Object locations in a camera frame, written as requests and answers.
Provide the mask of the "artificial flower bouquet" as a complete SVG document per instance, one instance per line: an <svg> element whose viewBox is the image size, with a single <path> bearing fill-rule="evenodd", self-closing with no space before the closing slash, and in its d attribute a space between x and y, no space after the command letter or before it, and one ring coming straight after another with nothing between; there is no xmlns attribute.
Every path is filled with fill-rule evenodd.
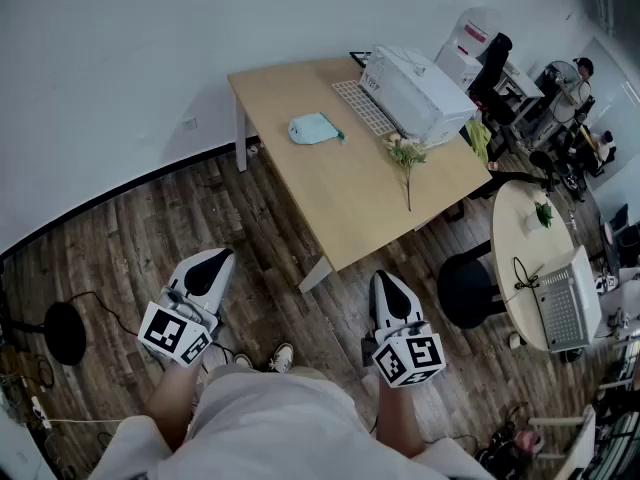
<svg viewBox="0 0 640 480"><path fill-rule="evenodd" d="M389 156L401 167L408 210L412 210L411 203L411 173L414 166L424 164L427 148L419 141L406 139L399 133L391 133L383 141Z"/></svg>

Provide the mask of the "green cloth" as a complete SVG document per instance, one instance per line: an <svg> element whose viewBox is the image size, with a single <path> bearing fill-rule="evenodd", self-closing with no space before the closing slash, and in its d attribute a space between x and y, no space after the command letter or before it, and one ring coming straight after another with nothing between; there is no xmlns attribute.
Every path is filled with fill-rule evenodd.
<svg viewBox="0 0 640 480"><path fill-rule="evenodd" d="M491 141L490 130L476 119L471 119L465 124L465 130L469 137L470 146L476 156L482 161L485 167L489 165L489 152L487 146Z"/></svg>

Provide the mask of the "white lattice rack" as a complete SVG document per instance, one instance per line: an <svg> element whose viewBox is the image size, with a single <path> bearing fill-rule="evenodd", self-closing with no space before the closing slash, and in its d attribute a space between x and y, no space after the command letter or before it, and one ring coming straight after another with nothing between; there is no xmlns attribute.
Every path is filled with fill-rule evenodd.
<svg viewBox="0 0 640 480"><path fill-rule="evenodd" d="M375 136L380 137L396 132L395 126L356 80L336 82L332 84L332 88L365 122Z"/></svg>

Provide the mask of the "white perforated box appliance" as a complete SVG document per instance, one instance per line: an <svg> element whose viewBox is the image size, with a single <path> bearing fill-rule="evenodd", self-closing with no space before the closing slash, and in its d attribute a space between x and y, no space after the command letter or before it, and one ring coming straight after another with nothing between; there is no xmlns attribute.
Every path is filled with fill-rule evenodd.
<svg viewBox="0 0 640 480"><path fill-rule="evenodd" d="M546 262L537 272L533 292L551 352L592 343L602 312L584 246Z"/></svg>

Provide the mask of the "black swivel chair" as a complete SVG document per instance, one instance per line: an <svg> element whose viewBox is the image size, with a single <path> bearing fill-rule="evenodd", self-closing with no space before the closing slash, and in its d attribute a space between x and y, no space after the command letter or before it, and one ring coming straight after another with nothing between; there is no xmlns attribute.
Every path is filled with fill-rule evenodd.
<svg viewBox="0 0 640 480"><path fill-rule="evenodd" d="M570 170L567 165L559 162L554 162L552 158L543 151L533 151L529 155L529 161L532 165L544 172L546 176L544 189L547 192L551 192L554 190L554 187L557 183L555 176L558 177L559 181L564 181L570 175Z"/></svg>

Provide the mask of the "light blue cloth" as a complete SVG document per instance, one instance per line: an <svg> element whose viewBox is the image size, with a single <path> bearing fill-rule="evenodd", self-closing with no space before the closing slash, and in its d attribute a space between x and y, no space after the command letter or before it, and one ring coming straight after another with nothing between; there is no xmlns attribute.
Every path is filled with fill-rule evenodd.
<svg viewBox="0 0 640 480"><path fill-rule="evenodd" d="M323 113L313 113L292 119L288 125L291 140L298 145L314 145L338 139L345 143L345 134Z"/></svg>

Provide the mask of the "person's right forearm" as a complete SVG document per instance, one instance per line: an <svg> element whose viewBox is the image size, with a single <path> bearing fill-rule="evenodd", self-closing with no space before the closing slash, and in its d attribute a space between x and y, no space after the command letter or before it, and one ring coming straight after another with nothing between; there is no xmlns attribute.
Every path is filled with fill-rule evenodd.
<svg viewBox="0 0 640 480"><path fill-rule="evenodd" d="M391 388L382 377L379 378L376 439L407 458L414 458L425 450L412 389Z"/></svg>

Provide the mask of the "black draped office chair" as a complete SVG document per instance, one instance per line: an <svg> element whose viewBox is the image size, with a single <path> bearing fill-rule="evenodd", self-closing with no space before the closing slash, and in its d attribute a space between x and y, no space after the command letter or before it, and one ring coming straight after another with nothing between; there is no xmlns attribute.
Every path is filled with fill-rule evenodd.
<svg viewBox="0 0 640 480"><path fill-rule="evenodd" d="M469 90L479 110L502 126L511 125L516 118L509 104L496 90L512 47L511 40L505 34L498 33L484 52L483 68Z"/></svg>

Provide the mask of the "white water dispenser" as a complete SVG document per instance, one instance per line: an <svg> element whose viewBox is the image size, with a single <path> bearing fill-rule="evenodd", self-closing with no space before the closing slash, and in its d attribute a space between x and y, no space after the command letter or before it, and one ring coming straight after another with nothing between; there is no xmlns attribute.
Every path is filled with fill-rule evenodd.
<svg viewBox="0 0 640 480"><path fill-rule="evenodd" d="M464 92L480 74L483 66L457 46L444 45L435 64Z"/></svg>

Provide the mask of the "round standing fan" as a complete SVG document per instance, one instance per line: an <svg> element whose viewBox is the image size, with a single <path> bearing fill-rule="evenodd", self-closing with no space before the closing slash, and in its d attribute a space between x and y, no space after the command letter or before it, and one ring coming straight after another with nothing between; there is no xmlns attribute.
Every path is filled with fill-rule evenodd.
<svg viewBox="0 0 640 480"><path fill-rule="evenodd" d="M542 92L547 98L553 99L559 92L559 84L564 84L570 88L581 81L581 76L577 68L566 61L556 60L550 62L542 75Z"/></svg>

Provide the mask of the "pink roll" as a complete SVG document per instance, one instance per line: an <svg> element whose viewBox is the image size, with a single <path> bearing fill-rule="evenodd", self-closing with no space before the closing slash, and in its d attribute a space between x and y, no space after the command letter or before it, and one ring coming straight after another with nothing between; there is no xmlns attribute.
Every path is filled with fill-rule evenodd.
<svg viewBox="0 0 640 480"><path fill-rule="evenodd" d="M515 436L515 444L521 454L533 457L544 446L544 438L535 429L521 430Z"/></svg>

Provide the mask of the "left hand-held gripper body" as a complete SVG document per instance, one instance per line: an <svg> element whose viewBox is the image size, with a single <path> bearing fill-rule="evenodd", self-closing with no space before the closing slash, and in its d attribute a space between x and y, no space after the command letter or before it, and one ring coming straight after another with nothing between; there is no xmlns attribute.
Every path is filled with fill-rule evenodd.
<svg viewBox="0 0 640 480"><path fill-rule="evenodd" d="M137 337L152 351L189 367L213 343L219 324L216 313L165 287L160 300L147 305Z"/></svg>

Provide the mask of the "clear water bottle red label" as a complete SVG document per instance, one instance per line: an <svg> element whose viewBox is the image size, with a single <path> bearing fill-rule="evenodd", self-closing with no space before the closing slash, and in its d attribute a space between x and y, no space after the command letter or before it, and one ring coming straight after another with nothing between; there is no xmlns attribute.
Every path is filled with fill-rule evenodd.
<svg viewBox="0 0 640 480"><path fill-rule="evenodd" d="M466 9L459 17L451 44L471 57L479 57L500 31L501 13L490 7Z"/></svg>

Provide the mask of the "black round stool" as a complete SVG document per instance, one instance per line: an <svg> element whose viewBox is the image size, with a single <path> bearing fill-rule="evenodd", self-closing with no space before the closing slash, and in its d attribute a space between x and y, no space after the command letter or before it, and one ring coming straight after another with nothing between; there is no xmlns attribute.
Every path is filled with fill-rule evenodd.
<svg viewBox="0 0 640 480"><path fill-rule="evenodd" d="M437 292L447 319L460 329L480 326L488 317L506 312L500 288L493 284L479 258L491 252L491 241L449 257L442 265Z"/></svg>

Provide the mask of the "person's right shoe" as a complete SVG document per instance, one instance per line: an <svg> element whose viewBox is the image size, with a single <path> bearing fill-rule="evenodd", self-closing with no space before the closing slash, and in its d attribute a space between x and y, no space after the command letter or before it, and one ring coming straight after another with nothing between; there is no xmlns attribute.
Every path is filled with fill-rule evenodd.
<svg viewBox="0 0 640 480"><path fill-rule="evenodd" d="M291 368L293 359L293 346L289 343L282 343L274 351L269 361L269 370L276 373L286 373Z"/></svg>

